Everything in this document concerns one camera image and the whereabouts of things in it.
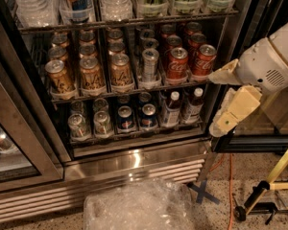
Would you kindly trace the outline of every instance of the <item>clear plastic bag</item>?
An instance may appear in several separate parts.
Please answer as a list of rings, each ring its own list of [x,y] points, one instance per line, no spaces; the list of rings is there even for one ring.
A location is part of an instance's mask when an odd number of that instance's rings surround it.
[[[89,195],[84,203],[84,230],[93,229],[194,229],[189,189],[150,179]]]

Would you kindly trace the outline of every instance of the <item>bottle cap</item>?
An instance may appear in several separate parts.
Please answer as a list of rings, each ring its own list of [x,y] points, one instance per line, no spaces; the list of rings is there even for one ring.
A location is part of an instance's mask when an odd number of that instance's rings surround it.
[[[180,93],[179,93],[179,92],[174,91],[174,92],[171,93],[171,99],[172,99],[173,101],[176,101],[176,100],[178,100],[179,98],[180,98]]]
[[[195,95],[196,97],[201,97],[201,96],[203,95],[203,90],[202,90],[202,88],[196,88],[196,89],[194,90],[194,95]]]

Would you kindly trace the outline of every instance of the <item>metal stand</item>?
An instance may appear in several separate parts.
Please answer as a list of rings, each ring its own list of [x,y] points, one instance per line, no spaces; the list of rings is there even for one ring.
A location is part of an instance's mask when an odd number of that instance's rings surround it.
[[[252,194],[249,196],[243,206],[236,206],[235,216],[238,220],[246,220],[247,215],[257,214],[271,214],[267,219],[266,225],[273,219],[275,214],[288,214],[288,210],[278,210],[276,205],[272,202],[260,203],[260,199],[266,194],[268,190],[288,190],[288,181],[276,182],[280,174],[288,166],[288,150],[278,161],[276,166],[272,169],[265,181],[261,181],[257,187],[253,188]]]

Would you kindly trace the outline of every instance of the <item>can label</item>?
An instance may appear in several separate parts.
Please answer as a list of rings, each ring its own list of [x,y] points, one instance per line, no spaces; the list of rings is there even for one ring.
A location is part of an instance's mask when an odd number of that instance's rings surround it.
[[[167,125],[173,125],[178,122],[180,115],[180,109],[171,109],[166,104],[162,108],[162,123]]]
[[[182,108],[181,117],[184,121],[197,121],[202,109],[202,104],[193,105],[187,100],[186,104]]]

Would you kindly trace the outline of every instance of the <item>floor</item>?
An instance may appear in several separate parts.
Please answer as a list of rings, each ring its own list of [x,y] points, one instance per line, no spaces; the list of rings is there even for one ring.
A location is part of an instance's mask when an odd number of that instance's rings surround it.
[[[218,162],[221,157],[222,154],[219,154],[216,162]],[[260,180],[265,179],[279,158],[280,156],[272,153],[232,155],[232,192],[239,205],[243,205],[252,192],[252,187],[256,186]],[[197,193],[192,191],[195,229],[228,229],[230,216],[229,165],[229,154],[226,154],[223,163],[208,175],[206,182],[194,184],[195,189],[199,191],[206,183],[205,192]],[[287,178],[288,167],[281,175],[280,180],[286,180]],[[262,200],[273,201],[278,208],[284,209],[285,206],[288,207],[288,191],[279,191],[279,194],[281,199],[278,199],[274,192],[268,192]],[[288,229],[288,215],[275,215],[270,224],[265,225],[265,221],[269,216],[270,215],[247,216],[246,221],[243,222],[234,219],[231,229]],[[82,208],[0,224],[0,230],[78,230],[82,228]]]

